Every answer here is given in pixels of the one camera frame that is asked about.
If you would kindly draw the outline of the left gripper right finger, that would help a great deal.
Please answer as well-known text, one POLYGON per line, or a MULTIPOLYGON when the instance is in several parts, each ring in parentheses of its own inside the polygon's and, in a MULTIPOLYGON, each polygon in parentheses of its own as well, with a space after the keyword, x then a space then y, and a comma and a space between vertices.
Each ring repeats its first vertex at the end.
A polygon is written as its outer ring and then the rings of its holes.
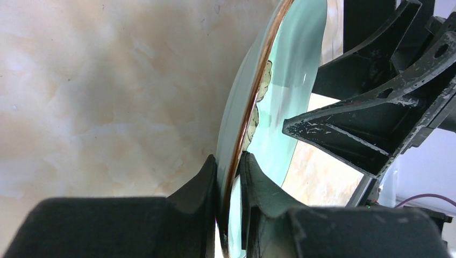
POLYGON ((306 206, 249 152, 239 174, 247 257, 449 257, 435 223, 417 209, 306 206))

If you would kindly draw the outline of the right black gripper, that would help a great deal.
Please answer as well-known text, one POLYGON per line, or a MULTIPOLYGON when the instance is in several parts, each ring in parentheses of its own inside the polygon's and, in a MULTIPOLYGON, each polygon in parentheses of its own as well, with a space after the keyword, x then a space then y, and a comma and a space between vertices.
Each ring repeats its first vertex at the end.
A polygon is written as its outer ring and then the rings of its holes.
POLYGON ((422 16, 404 1, 370 36, 318 68, 314 94, 336 103, 283 123, 283 133, 371 177, 435 128, 455 131, 455 13, 422 16))

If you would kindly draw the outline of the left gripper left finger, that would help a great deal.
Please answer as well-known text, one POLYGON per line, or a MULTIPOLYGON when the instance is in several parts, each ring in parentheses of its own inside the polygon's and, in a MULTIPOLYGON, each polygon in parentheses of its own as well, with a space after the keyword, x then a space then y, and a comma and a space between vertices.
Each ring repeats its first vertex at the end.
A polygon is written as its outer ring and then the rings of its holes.
POLYGON ((50 198, 26 217, 5 257, 213 257, 217 165, 168 197, 50 198))

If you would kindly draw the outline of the light green round plate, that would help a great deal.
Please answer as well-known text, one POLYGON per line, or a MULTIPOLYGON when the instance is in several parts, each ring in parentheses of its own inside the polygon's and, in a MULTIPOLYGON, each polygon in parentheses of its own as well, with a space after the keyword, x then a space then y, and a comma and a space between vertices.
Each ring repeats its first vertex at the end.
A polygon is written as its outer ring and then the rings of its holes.
POLYGON ((283 134, 283 122, 308 108, 326 15, 326 1, 280 1, 236 74, 215 154, 217 223, 225 257, 246 254, 241 248, 241 188, 236 174, 242 152, 254 154, 277 185, 286 177, 297 140, 283 134))

